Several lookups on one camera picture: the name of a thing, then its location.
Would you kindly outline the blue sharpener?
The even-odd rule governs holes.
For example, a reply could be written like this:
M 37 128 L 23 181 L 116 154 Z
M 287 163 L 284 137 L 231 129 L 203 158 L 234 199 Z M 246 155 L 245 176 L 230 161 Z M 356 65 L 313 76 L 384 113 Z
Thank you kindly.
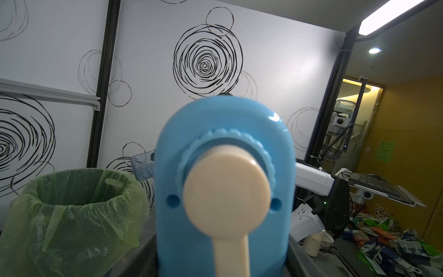
M 161 277 L 281 277 L 295 192 L 291 135 L 248 98 L 195 100 L 155 152 Z

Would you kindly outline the clear blue shavings tray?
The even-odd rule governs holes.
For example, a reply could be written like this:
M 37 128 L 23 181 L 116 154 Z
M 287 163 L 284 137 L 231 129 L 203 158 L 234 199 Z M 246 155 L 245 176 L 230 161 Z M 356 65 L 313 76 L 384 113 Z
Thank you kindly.
M 144 181 L 154 177 L 155 150 L 132 156 L 130 161 L 137 181 Z

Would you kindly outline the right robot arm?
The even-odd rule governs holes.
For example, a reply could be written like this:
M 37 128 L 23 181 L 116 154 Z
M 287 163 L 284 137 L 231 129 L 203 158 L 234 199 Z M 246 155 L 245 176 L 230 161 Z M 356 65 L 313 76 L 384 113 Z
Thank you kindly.
M 297 242 L 324 230 L 340 237 L 351 215 L 348 181 L 304 163 L 295 165 L 295 187 L 308 194 L 291 214 L 290 235 Z

